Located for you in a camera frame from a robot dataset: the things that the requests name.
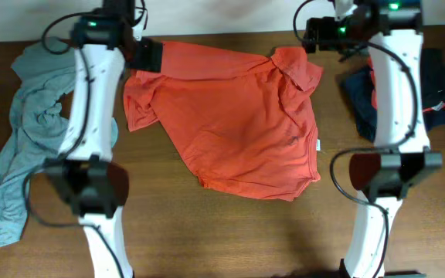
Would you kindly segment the orange printed t-shirt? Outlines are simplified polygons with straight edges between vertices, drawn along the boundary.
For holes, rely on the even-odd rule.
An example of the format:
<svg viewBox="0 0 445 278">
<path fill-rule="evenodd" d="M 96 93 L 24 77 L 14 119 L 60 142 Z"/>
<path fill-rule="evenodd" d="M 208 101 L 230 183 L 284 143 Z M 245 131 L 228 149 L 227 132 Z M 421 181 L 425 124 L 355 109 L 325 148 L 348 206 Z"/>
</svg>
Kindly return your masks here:
<svg viewBox="0 0 445 278">
<path fill-rule="evenodd" d="M 160 123 L 205 188 L 292 201 L 320 179 L 311 95 L 322 73 L 295 46 L 261 56 L 164 42 L 160 71 L 125 84 L 127 125 Z"/>
</svg>

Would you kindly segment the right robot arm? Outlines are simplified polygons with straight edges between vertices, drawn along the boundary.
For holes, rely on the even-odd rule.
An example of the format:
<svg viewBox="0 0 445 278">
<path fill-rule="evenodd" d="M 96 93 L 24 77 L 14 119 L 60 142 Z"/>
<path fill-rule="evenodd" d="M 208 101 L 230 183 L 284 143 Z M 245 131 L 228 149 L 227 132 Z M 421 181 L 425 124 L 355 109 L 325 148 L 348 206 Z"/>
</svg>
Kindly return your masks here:
<svg viewBox="0 0 445 278">
<path fill-rule="evenodd" d="M 339 151 L 350 155 L 357 204 L 353 236 L 335 277 L 387 277 L 389 234 L 408 191 L 442 167 L 432 151 L 423 119 L 420 62 L 423 45 L 419 1 L 334 1 L 331 18 L 309 19 L 297 39 L 308 52 L 336 50 L 345 59 L 367 49 L 375 74 L 376 131 L 373 147 Z"/>
</svg>

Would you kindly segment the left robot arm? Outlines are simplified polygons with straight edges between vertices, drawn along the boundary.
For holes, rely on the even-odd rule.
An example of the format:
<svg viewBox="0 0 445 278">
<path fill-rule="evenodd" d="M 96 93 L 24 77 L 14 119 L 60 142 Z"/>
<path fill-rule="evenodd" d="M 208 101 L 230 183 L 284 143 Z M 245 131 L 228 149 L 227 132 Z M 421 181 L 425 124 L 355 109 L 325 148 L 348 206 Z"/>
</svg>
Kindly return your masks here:
<svg viewBox="0 0 445 278">
<path fill-rule="evenodd" d="M 94 276 L 133 277 L 122 225 L 129 177 L 112 161 L 114 103 L 125 70 L 160 71 L 163 46 L 142 36 L 143 1 L 104 0 L 75 18 L 65 48 L 74 51 L 76 69 L 68 128 L 42 170 L 86 234 Z"/>
</svg>

